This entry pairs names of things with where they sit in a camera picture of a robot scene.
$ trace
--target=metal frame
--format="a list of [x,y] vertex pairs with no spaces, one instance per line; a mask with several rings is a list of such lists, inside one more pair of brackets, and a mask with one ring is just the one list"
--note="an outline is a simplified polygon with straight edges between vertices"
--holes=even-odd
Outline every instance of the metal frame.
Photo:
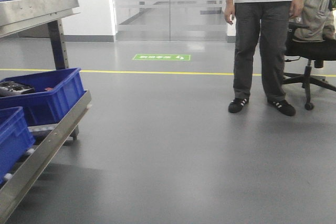
[[[0,38],[48,24],[56,69],[69,68],[61,18],[73,15],[78,0],[15,0],[0,2]],[[68,136],[77,139],[78,123],[89,109],[86,91],[65,117],[48,131],[44,140],[0,188],[0,224],[4,224]]]

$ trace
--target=green floor sign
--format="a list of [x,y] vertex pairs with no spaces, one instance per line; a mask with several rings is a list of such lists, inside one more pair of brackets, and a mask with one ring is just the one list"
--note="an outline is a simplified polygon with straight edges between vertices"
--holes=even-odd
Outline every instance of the green floor sign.
[[191,55],[137,54],[133,60],[190,60]]

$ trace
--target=office chair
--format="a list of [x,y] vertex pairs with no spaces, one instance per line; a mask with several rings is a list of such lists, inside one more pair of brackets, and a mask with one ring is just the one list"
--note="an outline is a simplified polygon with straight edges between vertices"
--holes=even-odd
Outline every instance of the office chair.
[[328,84],[325,80],[325,76],[313,76],[311,75],[311,62],[314,61],[315,68],[322,68],[323,61],[325,60],[336,60],[336,40],[326,40],[323,42],[295,42],[293,41],[294,33],[298,28],[308,28],[298,23],[289,23],[288,37],[286,41],[287,50],[285,52],[286,56],[298,56],[308,59],[308,63],[304,70],[304,74],[298,73],[284,73],[283,84],[290,83],[302,83],[302,87],[306,92],[306,103],[304,107],[306,110],[312,110],[314,104],[310,102],[310,84],[315,84],[317,86],[336,91],[336,87]]

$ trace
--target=hand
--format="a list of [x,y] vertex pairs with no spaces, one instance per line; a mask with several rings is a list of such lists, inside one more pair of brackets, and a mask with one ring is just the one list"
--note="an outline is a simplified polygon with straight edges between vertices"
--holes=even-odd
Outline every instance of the hand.
[[289,19],[299,17],[302,13],[304,0],[293,0],[289,9]]
[[233,20],[235,19],[235,5],[232,4],[226,4],[224,9],[224,18],[227,23],[230,25],[233,24]]

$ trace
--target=jacket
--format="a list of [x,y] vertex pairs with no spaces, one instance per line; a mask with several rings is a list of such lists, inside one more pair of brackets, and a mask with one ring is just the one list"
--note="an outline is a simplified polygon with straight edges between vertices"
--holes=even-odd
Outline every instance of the jacket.
[[334,39],[334,15],[330,0],[305,0],[300,23],[308,25],[309,29],[297,29],[295,41]]

